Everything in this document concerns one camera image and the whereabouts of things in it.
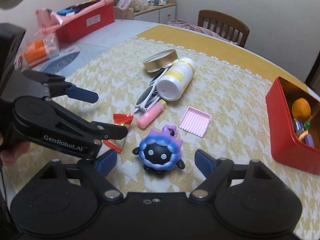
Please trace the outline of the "person's left hand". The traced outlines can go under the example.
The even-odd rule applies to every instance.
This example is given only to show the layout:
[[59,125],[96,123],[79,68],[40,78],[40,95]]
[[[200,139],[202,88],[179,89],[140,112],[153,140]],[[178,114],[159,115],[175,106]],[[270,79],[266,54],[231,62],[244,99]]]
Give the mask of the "person's left hand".
[[4,166],[12,166],[23,155],[29,152],[31,143],[21,142],[11,150],[1,151],[1,161]]

